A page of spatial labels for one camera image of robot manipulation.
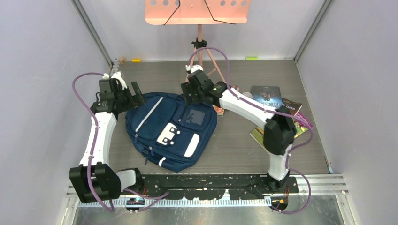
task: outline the music stand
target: music stand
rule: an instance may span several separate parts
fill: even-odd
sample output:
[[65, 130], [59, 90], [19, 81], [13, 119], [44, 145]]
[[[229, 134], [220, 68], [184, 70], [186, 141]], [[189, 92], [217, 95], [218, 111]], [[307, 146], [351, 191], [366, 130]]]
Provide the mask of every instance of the music stand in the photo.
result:
[[[145, 20], [152, 25], [196, 24], [198, 38], [192, 42], [194, 51], [207, 45], [203, 40], [203, 24], [245, 23], [251, 0], [145, 0]], [[223, 82], [224, 77], [210, 50], [207, 54]], [[199, 65], [203, 66], [202, 51], [198, 53]]]

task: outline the black clamp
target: black clamp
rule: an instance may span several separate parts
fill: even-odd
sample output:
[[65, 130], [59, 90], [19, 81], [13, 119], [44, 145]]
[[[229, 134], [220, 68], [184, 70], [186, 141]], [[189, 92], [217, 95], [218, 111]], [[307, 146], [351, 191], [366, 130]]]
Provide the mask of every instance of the black clamp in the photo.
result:
[[118, 119], [118, 115], [121, 112], [126, 112], [145, 104], [145, 99], [137, 82], [132, 82], [131, 86], [135, 95], [131, 95], [129, 87], [123, 89], [116, 78], [100, 80], [99, 99], [92, 104], [91, 111], [94, 114], [100, 112], [113, 113]]
[[[138, 168], [126, 170], [134, 170], [136, 173], [136, 183], [129, 188], [136, 192], [141, 192], [144, 187], [144, 180]], [[95, 192], [103, 201], [117, 199], [122, 193], [119, 176], [107, 164], [97, 163], [96, 165], [91, 165], [90, 178], [87, 178], [87, 166], [80, 165], [71, 168], [69, 170], [69, 179], [82, 203], [97, 201], [89, 188], [88, 179], [91, 179]]]
[[207, 46], [207, 41], [202, 40], [202, 41], [198, 41], [198, 38], [196, 38], [196, 41], [192, 41], [191, 44], [193, 44], [193, 46], [198, 49], [198, 48], [204, 48]]

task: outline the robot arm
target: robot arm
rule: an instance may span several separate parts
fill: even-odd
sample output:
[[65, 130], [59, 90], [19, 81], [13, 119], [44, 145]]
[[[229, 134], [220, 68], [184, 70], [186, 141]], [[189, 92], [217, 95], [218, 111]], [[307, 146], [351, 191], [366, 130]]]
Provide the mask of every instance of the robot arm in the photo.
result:
[[[102, 200], [118, 198], [126, 187], [140, 182], [137, 180], [140, 179], [137, 168], [115, 173], [108, 166], [109, 146], [119, 113], [145, 103], [137, 83], [133, 82], [131, 85], [135, 91], [134, 96], [131, 95], [125, 81], [121, 78], [120, 72], [113, 74], [110, 78], [105, 74], [99, 81], [99, 100], [94, 102], [91, 107], [91, 111], [98, 121], [98, 133], [92, 154], [90, 179]], [[89, 189], [87, 178], [88, 157], [95, 129], [94, 118], [92, 118], [90, 136], [83, 158], [78, 167], [71, 168], [69, 171], [69, 179], [83, 203], [96, 201]]]
[[[186, 103], [189, 105], [192, 102], [196, 104], [206, 102], [216, 105], [233, 111], [263, 128], [263, 144], [270, 155], [270, 168], [266, 185], [271, 190], [281, 188], [290, 174], [290, 171], [286, 169], [286, 160], [288, 151], [292, 148], [296, 129], [291, 118], [268, 113], [265, 110], [277, 110], [287, 114], [289, 114], [289, 110], [285, 107], [275, 109], [262, 105], [233, 88], [230, 89], [233, 92], [232, 94], [226, 83], [213, 84], [200, 66], [195, 65], [194, 67], [190, 70], [188, 82], [181, 84]], [[249, 101], [252, 105], [247, 104], [242, 99]]]

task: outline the navy blue backpack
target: navy blue backpack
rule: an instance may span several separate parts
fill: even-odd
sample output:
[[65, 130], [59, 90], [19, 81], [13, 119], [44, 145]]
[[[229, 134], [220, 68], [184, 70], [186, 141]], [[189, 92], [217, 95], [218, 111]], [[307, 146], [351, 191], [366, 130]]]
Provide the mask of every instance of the navy blue backpack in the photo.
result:
[[143, 94], [146, 103], [126, 114], [126, 130], [147, 160], [174, 172], [193, 166], [217, 125], [211, 105], [185, 104], [182, 95]]

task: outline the book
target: book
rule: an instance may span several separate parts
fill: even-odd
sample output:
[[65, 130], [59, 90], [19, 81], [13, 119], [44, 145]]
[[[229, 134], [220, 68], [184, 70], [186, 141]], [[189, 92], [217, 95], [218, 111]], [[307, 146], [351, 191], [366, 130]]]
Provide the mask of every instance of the book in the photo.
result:
[[[297, 113], [296, 115], [298, 118], [304, 120], [311, 128], [314, 128], [314, 126], [307, 120], [307, 118], [301, 114], [301, 113]], [[297, 133], [294, 136], [294, 138], [297, 138], [298, 136], [302, 135], [303, 133], [305, 133], [306, 131], [308, 131], [308, 128], [306, 126], [304, 126], [304, 124], [300, 121], [296, 121], [295, 119], [293, 119], [294, 122], [294, 126], [296, 127]], [[250, 136], [263, 148], [264, 144], [263, 144], [263, 139], [264, 139], [264, 130], [262, 130], [260, 127], [256, 127], [254, 130], [252, 130], [250, 132]]]
[[[237, 86], [237, 85], [233, 85], [232, 88], [234, 88], [235, 90], [239, 91], [239, 86]], [[218, 107], [218, 106], [215, 106], [215, 105], [213, 105], [213, 108], [216, 111], [217, 116], [223, 116], [224, 115], [225, 109], [223, 109], [221, 107]]]
[[215, 105], [213, 105], [213, 108], [214, 108], [214, 110], [215, 110], [215, 112], [217, 113], [218, 116], [224, 115], [224, 111], [225, 110], [223, 108], [217, 107]]
[[250, 136], [252, 136], [252, 138], [253, 138], [263, 149], [265, 149], [264, 144], [262, 143], [262, 142], [263, 142], [263, 139], [264, 139], [264, 131], [263, 131], [260, 127], [256, 127], [254, 130], [252, 130], [252, 131], [250, 132]]
[[[314, 126], [310, 123], [310, 121], [307, 120], [307, 118], [301, 114], [301, 113], [297, 113], [296, 117], [304, 120], [304, 122], [306, 122], [311, 128], [313, 128]], [[300, 121], [297, 121], [295, 119], [293, 119], [294, 122], [294, 126], [296, 127], [297, 133], [294, 136], [294, 138], [302, 135], [303, 133], [305, 133], [306, 131], [308, 131], [308, 128], [306, 126], [304, 126], [304, 124]]]
[[295, 116], [303, 106], [303, 104], [301, 103], [293, 102], [285, 98], [282, 98], [282, 105], [288, 108], [290, 111], [290, 115], [293, 116]]
[[282, 96], [279, 87], [275, 86], [252, 86], [253, 100], [279, 108], [282, 106]]

